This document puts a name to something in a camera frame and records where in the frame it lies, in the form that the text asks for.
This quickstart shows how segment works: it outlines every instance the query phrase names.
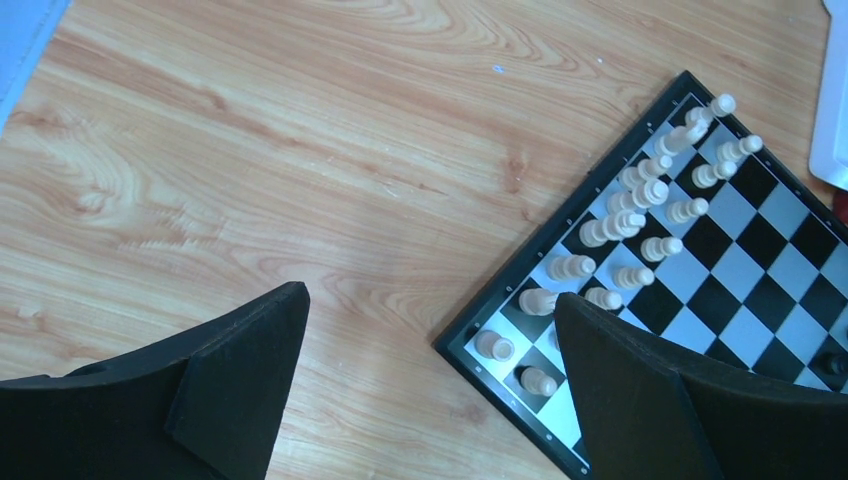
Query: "white rook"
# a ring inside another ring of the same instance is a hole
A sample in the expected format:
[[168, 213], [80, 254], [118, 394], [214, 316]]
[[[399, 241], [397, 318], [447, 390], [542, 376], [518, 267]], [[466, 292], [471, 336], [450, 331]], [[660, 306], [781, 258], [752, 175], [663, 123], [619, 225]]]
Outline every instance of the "white rook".
[[716, 159], [719, 162], [739, 163], [748, 155], [757, 153], [763, 149], [763, 139], [758, 135], [749, 135], [740, 140], [731, 140], [723, 143], [716, 149]]
[[722, 93], [706, 107], [695, 107], [686, 112], [686, 125], [694, 125], [698, 120], [712, 123], [714, 118], [726, 117], [736, 111], [736, 99], [733, 95]]
[[662, 205], [666, 200], [668, 200], [668, 185], [654, 178], [634, 188], [632, 192], [612, 194], [607, 201], [607, 210], [615, 213], [622, 210], [651, 208], [654, 205]]
[[659, 262], [665, 257], [677, 255], [683, 251], [683, 242], [674, 237], [651, 237], [642, 242], [642, 257], [649, 262]]
[[635, 167], [625, 168], [619, 175], [618, 181], [624, 188], [633, 190], [648, 180], [665, 174], [673, 163], [674, 161], [668, 155], [646, 158]]
[[557, 257], [548, 265], [548, 276], [551, 280], [564, 282], [572, 278], [588, 277], [595, 273], [595, 261], [585, 255], [570, 255]]
[[518, 307], [527, 315], [543, 317], [554, 313], [558, 293], [544, 288], [531, 288], [518, 296]]
[[703, 198], [681, 200], [668, 206], [666, 217], [671, 223], [685, 223], [693, 218], [707, 214], [710, 204]]

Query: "black square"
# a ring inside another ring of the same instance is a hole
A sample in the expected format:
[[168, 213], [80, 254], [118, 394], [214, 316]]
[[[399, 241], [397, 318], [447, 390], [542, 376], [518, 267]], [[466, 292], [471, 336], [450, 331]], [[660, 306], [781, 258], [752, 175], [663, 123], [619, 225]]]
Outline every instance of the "black square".
[[795, 300], [769, 275], [763, 275], [744, 303], [772, 332], [777, 332], [795, 307]]
[[848, 373], [843, 373], [842, 375], [832, 374], [828, 371], [825, 365], [829, 360], [829, 356], [846, 354], [848, 354], [848, 352], [842, 348], [842, 345], [840, 345], [833, 337], [828, 335], [827, 338], [824, 339], [822, 346], [819, 347], [815, 356], [813, 356], [813, 361], [810, 362], [810, 370], [812, 370], [813, 373], [815, 373], [821, 381], [834, 392], [842, 391], [842, 387], [844, 387], [845, 382], [848, 381]]
[[807, 215], [790, 242], [813, 266], [821, 268], [830, 258], [839, 240], [816, 217]]
[[718, 360], [719, 362], [724, 362], [731, 367], [741, 368], [742, 370], [748, 370], [748, 366], [745, 365], [745, 362], [739, 359], [733, 351], [721, 341], [721, 339], [717, 338], [710, 348], [707, 349], [706, 355], [712, 359]]
[[550, 397], [533, 395], [527, 390], [524, 390], [521, 386], [521, 374], [524, 373], [528, 367], [536, 367], [550, 375], [551, 378], [557, 382], [558, 387], [561, 387], [563, 382], [565, 382], [565, 375], [563, 375], [563, 373], [536, 347], [530, 347], [530, 350], [526, 355], [524, 355], [524, 358], [519, 360], [515, 369], [507, 375], [506, 379], [504, 379], [504, 385], [512, 390], [512, 392], [515, 393], [525, 405], [530, 407], [530, 410], [533, 410], [533, 413], [539, 413], [539, 410], [545, 406], [545, 403], [548, 402]]
[[813, 284], [810, 285], [810, 289], [801, 298], [801, 306], [825, 330], [830, 330], [842, 310], [845, 309], [845, 305], [848, 305], [848, 299], [845, 298], [845, 295], [821, 274], [816, 277]]
[[777, 185], [777, 179], [756, 158], [748, 157], [739, 166], [736, 175], [730, 178], [730, 184], [754, 208], [760, 208]]
[[736, 239], [736, 243], [763, 267], [763, 270], [768, 270], [787, 242], [768, 220], [757, 213]]
[[654, 217], [649, 211], [645, 214], [645, 226], [639, 229], [639, 233], [631, 238], [624, 239], [624, 246], [630, 249], [646, 267], [655, 270], [660, 262], [649, 262], [642, 256], [642, 242], [651, 237], [666, 238], [670, 237], [671, 233]]
[[518, 297], [521, 296], [521, 293], [530, 290], [532, 288], [539, 288], [539, 284], [533, 281], [532, 278], [528, 278], [527, 282], [521, 286], [521, 288], [515, 292], [515, 295], [509, 299], [506, 305], [501, 309], [501, 313], [503, 316], [509, 319], [513, 325], [523, 333], [531, 342], [535, 342], [542, 336], [545, 329], [548, 328], [548, 325], [554, 321], [553, 314], [545, 315], [543, 317], [536, 315], [527, 315], [521, 310], [521, 307], [518, 306]]
[[733, 240], [715, 221], [703, 216], [695, 221], [683, 237], [683, 245], [707, 270], [712, 270]]
[[766, 351], [752, 368], [760, 375], [789, 383], [793, 383], [803, 369], [804, 363], [798, 360], [798, 357], [793, 355], [777, 337], [771, 339]]
[[606, 242], [600, 247], [595, 248], [590, 248], [584, 245], [583, 242], [580, 241], [580, 227], [590, 220], [596, 220], [596, 218], [591, 212], [586, 212], [586, 215], [584, 215], [583, 218], [574, 225], [571, 232], [566, 235], [562, 244], [565, 245], [565, 248], [567, 248], [572, 254], [586, 255], [594, 260], [596, 265], [600, 265], [604, 263], [604, 260], [610, 252], [612, 252], [615, 246], [618, 245], [618, 242]]
[[657, 279], [651, 285], [642, 287], [627, 308], [649, 330], [661, 335], [683, 308], [683, 302]]
[[683, 170], [681, 170], [677, 175], [675, 181], [690, 197], [701, 197], [706, 201], [710, 201], [716, 196], [721, 187], [724, 186], [725, 180], [719, 180], [710, 188], [696, 187], [695, 182], [692, 181], [692, 172], [702, 165], [709, 165], [709, 163], [704, 160], [704, 157], [702, 157], [700, 153], [696, 153], [695, 156], [692, 157], [692, 160], [683, 167]]
[[718, 335], [736, 315], [741, 304], [721, 282], [710, 275], [698, 287], [695, 295], [692, 295], [687, 306], [704, 322], [704, 325]]

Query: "chess pawn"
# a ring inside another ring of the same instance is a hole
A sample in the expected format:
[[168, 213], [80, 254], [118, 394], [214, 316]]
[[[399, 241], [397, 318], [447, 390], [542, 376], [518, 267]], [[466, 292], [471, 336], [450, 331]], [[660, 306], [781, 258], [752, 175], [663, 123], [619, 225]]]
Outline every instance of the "chess pawn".
[[674, 161], [668, 155], [646, 158], [635, 167], [625, 168], [619, 175], [618, 181], [627, 190], [633, 190], [652, 178], [664, 175], [673, 163]]
[[556, 282], [583, 278], [595, 273], [595, 261], [585, 255], [557, 257], [548, 265], [548, 276]]
[[521, 388], [533, 395], [550, 397], [557, 391], [556, 380], [536, 367], [527, 367], [521, 372]]
[[736, 111], [736, 99], [733, 95], [722, 93], [706, 107], [695, 107], [686, 112], [686, 125], [694, 125], [698, 120], [710, 124], [714, 118], [726, 117], [734, 111]]
[[651, 237], [642, 242], [642, 257], [649, 262], [659, 262], [665, 257], [677, 255], [683, 251], [683, 242], [674, 237]]
[[757, 135], [749, 135], [740, 140], [731, 140], [719, 145], [716, 149], [716, 159], [719, 162], [739, 163], [748, 155], [763, 149], [763, 139]]
[[491, 330], [478, 333], [474, 347], [481, 356], [498, 362], [506, 362], [515, 353], [515, 345], [510, 339], [504, 338]]
[[651, 208], [668, 200], [668, 185], [653, 178], [634, 188], [632, 192], [618, 192], [610, 196], [607, 210], [610, 213], [637, 208]]
[[624, 267], [619, 269], [612, 281], [618, 288], [639, 288], [654, 283], [654, 272], [650, 268]]
[[558, 293], [544, 288], [531, 288], [518, 296], [518, 307], [527, 315], [544, 317], [554, 313]]
[[727, 180], [736, 174], [736, 162], [721, 162], [718, 165], [701, 165], [692, 171], [692, 183], [698, 188], [710, 188], [719, 180]]
[[666, 217], [671, 223], [686, 223], [693, 218], [707, 214], [710, 204], [703, 198], [682, 200], [668, 206]]
[[620, 293], [601, 287], [593, 287], [586, 290], [583, 298], [604, 310], [617, 310], [624, 304], [624, 299], [621, 298]]

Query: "black object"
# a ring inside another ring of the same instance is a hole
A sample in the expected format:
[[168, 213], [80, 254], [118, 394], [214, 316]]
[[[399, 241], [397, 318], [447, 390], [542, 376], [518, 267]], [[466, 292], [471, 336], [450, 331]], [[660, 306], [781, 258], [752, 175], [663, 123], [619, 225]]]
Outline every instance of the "black object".
[[0, 478], [265, 478], [308, 311], [287, 283], [65, 377], [0, 382]]
[[848, 478], [848, 396], [731, 367], [573, 293], [554, 317], [596, 478]]

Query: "white object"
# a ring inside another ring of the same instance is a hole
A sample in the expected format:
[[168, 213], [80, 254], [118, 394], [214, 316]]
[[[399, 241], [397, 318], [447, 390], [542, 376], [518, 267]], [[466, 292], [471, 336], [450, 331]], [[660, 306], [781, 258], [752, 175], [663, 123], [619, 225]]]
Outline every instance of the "white object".
[[620, 293], [613, 292], [601, 287], [593, 287], [589, 290], [586, 290], [586, 293], [583, 295], [583, 298], [603, 308], [604, 310], [616, 310], [618, 308], [621, 308], [621, 305], [624, 303], [624, 300], [621, 298]]
[[618, 192], [610, 196], [607, 210], [610, 213], [637, 208], [651, 208], [662, 205], [668, 200], [668, 185], [660, 179], [652, 178], [637, 186], [632, 192]]
[[654, 272], [645, 267], [623, 267], [615, 272], [612, 281], [618, 288], [631, 289], [654, 283]]
[[716, 160], [719, 162], [740, 162], [752, 153], [763, 149], [763, 139], [758, 135], [748, 135], [739, 140], [731, 140], [718, 146]]
[[681, 200], [668, 206], [666, 217], [671, 223], [685, 223], [693, 218], [707, 214], [710, 204], [703, 198]]
[[709, 127], [710, 125], [703, 120], [698, 120], [691, 126], [681, 125], [670, 133], [658, 138], [654, 149], [659, 155], [673, 157], [685, 150], [686, 147], [690, 147], [697, 143], [698, 140], [704, 138]]
[[698, 188], [710, 188], [719, 180], [727, 180], [736, 174], [736, 162], [721, 162], [718, 165], [701, 165], [692, 170], [692, 183]]
[[527, 367], [521, 373], [521, 388], [533, 395], [550, 397], [557, 391], [556, 380], [536, 367]]
[[726, 117], [734, 111], [736, 111], [736, 99], [729, 93], [722, 93], [706, 107], [695, 107], [686, 112], [686, 125], [694, 125], [698, 120], [710, 124], [713, 119]]
[[648, 180], [665, 174], [673, 163], [674, 161], [668, 155], [646, 158], [635, 167], [625, 168], [618, 177], [618, 181], [624, 188], [633, 190]]
[[810, 171], [848, 190], [848, 1], [824, 0], [830, 34], [822, 70]]
[[558, 293], [544, 288], [524, 290], [518, 297], [518, 307], [527, 315], [543, 317], [554, 313]]
[[630, 238], [645, 226], [645, 216], [622, 210], [601, 220], [589, 220], [580, 227], [580, 241], [587, 247], [600, 247], [609, 240]]
[[513, 345], [512, 340], [491, 330], [478, 333], [474, 347], [477, 349], [477, 353], [483, 357], [499, 362], [506, 362], [515, 353], [515, 345]]
[[649, 262], [659, 262], [665, 257], [677, 255], [683, 251], [683, 242], [674, 237], [651, 237], [642, 242], [642, 257]]
[[585, 255], [557, 257], [548, 265], [548, 276], [551, 280], [564, 282], [572, 278], [583, 278], [595, 273], [598, 266], [595, 261]]

